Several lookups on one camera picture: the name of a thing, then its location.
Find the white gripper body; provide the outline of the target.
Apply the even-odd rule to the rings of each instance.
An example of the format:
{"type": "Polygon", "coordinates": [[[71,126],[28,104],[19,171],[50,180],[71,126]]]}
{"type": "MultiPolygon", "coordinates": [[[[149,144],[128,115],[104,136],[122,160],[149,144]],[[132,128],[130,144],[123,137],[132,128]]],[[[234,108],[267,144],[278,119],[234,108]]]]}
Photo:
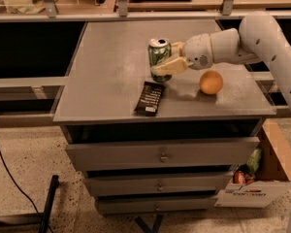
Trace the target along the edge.
{"type": "Polygon", "coordinates": [[[190,69],[210,68],[213,64],[210,34],[201,34],[188,39],[183,45],[183,55],[190,69]]]}

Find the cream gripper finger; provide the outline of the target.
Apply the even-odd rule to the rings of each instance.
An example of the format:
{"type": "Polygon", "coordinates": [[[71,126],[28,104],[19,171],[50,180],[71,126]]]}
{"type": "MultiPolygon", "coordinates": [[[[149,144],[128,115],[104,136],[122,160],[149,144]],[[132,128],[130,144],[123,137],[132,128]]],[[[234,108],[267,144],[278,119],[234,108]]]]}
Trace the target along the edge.
{"type": "Polygon", "coordinates": [[[186,57],[168,58],[164,62],[159,63],[150,68],[150,71],[155,76],[166,76],[184,73],[194,63],[186,57]]]}
{"type": "Polygon", "coordinates": [[[171,44],[171,55],[183,56],[183,42],[175,42],[171,44]]]}

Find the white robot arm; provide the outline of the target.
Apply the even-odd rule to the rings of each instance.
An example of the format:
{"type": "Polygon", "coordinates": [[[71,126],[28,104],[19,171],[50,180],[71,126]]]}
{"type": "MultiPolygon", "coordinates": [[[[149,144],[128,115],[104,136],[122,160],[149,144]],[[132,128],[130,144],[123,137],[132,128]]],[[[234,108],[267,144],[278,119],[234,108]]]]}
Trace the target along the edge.
{"type": "Polygon", "coordinates": [[[173,43],[171,56],[154,65],[151,72],[156,76],[175,75],[188,68],[202,70],[221,62],[263,62],[291,111],[291,46],[274,17],[263,11],[245,16],[237,29],[173,43]]]}

